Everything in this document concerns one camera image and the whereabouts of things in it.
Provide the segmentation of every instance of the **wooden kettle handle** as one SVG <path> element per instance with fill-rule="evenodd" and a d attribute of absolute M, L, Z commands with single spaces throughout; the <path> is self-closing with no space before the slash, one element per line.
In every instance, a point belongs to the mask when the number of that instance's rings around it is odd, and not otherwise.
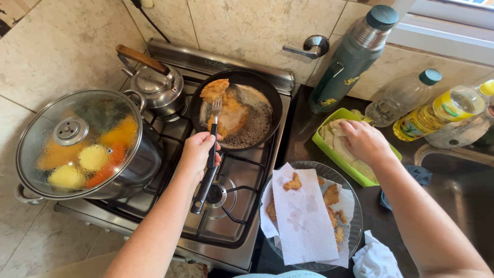
<path fill-rule="evenodd" d="M 115 47 L 115 50 L 117 51 L 118 54 L 122 55 L 123 57 L 139 62 L 149 68 L 154 69 L 159 73 L 162 73 L 164 75 L 168 75 L 168 73 L 170 73 L 170 69 L 168 69 L 166 66 L 163 66 L 158 61 L 138 52 L 137 50 L 131 49 L 123 45 L 117 45 L 117 47 Z"/>

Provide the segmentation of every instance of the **frying pan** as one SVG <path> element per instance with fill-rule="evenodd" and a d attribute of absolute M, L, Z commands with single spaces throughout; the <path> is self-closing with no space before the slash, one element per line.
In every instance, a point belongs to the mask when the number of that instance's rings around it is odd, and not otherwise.
<path fill-rule="evenodd" d="M 267 82 L 265 79 L 258 76 L 257 74 L 248 71 L 228 70 L 228 71 L 218 72 L 214 75 L 211 75 L 208 79 L 204 80 L 204 82 L 201 83 L 201 85 L 194 92 L 194 95 L 192 96 L 192 100 L 190 103 L 190 109 L 191 109 L 190 115 L 194 129 L 197 132 L 207 131 L 207 127 L 202 126 L 199 119 L 201 114 L 201 105 L 203 103 L 203 99 L 199 95 L 201 94 L 201 91 L 203 90 L 204 86 L 218 79 L 228 79 L 230 84 L 246 85 L 253 87 L 254 89 L 264 94 L 268 99 L 269 103 L 271 104 L 271 106 L 273 107 L 273 117 L 272 117 L 271 127 L 269 128 L 268 132 L 266 133 L 263 139 L 261 139 L 259 142 L 253 145 L 243 148 L 227 148 L 222 146 L 221 142 L 218 141 L 221 146 L 221 150 L 219 151 L 220 155 L 227 151 L 244 151 L 244 150 L 252 149 L 264 143 L 267 139 L 269 139 L 269 137 L 271 137 L 275 133 L 275 131 L 278 129 L 278 126 L 280 125 L 282 112 L 283 112 L 283 104 L 281 102 L 280 94 L 271 83 Z M 204 175 L 204 178 L 201 182 L 201 186 L 199 187 L 199 191 L 197 192 L 197 195 L 194 198 L 194 203 L 192 204 L 192 208 L 190 212 L 194 214 L 201 213 L 201 210 L 204 205 L 204 201 L 206 200 L 207 193 L 213 182 L 214 174 L 216 173 L 216 168 L 217 167 L 207 169 L 206 174 Z"/>

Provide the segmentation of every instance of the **glass plate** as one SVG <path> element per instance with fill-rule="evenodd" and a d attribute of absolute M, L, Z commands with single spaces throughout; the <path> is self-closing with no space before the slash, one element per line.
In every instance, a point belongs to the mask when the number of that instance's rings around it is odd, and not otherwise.
<path fill-rule="evenodd" d="M 335 183 L 341 184 L 344 189 L 348 189 L 352 191 L 353 197 L 355 198 L 355 209 L 353 211 L 353 219 L 350 222 L 350 237 L 348 238 L 349 239 L 348 249 L 350 250 L 348 259 L 350 259 L 353 256 L 353 254 L 355 254 L 355 252 L 357 251 L 360 240 L 362 238 L 362 229 L 364 226 L 362 209 L 360 208 L 360 202 L 359 199 L 357 198 L 357 195 L 355 194 L 355 191 L 342 175 L 340 175 L 335 169 L 327 165 L 315 161 L 295 161 L 295 162 L 289 162 L 289 164 L 294 169 L 316 169 L 316 173 L 318 176 L 323 177 L 327 180 L 331 180 Z M 264 194 L 264 190 L 266 189 L 266 186 L 272 177 L 273 175 L 269 176 L 268 180 L 266 181 L 266 184 L 264 185 L 264 188 L 262 189 L 261 200 L 262 200 L 262 195 Z M 278 254 L 279 257 L 283 258 L 283 253 L 279 248 L 275 246 L 273 237 L 267 238 L 266 240 L 268 241 L 269 246 L 275 251 L 275 253 Z M 293 265 L 293 267 L 302 270 L 322 272 L 322 271 L 331 270 L 337 266 L 310 262 L 305 264 Z"/>

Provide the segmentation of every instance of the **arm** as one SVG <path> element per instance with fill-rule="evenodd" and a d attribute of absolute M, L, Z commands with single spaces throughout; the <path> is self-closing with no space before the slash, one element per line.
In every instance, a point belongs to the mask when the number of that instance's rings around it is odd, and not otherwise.
<path fill-rule="evenodd" d="M 185 140 L 175 175 L 153 209 L 112 261 L 105 278 L 165 276 L 195 188 L 204 176 L 208 152 L 213 144 L 214 136 L 209 132 L 201 132 Z M 220 160 L 216 153 L 216 166 Z"/>
<path fill-rule="evenodd" d="M 470 241 L 405 170 L 388 142 L 366 122 L 341 123 L 347 149 L 374 171 L 421 277 L 493 277 Z"/>

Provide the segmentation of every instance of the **electrical cord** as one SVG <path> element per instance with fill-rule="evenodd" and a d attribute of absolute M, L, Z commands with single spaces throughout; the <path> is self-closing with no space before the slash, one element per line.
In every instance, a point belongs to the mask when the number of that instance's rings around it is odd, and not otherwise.
<path fill-rule="evenodd" d="M 142 9 L 141 2 L 139 0 L 131 0 L 131 1 L 134 4 L 134 6 L 141 11 L 142 15 L 144 15 L 144 17 L 149 21 L 149 23 L 151 23 L 154 29 L 156 29 L 156 31 L 158 31 L 158 33 L 165 39 L 165 41 L 170 44 L 171 43 L 170 40 L 163 34 L 163 32 L 161 32 L 161 30 L 154 24 L 154 22 L 144 12 L 144 10 Z"/>

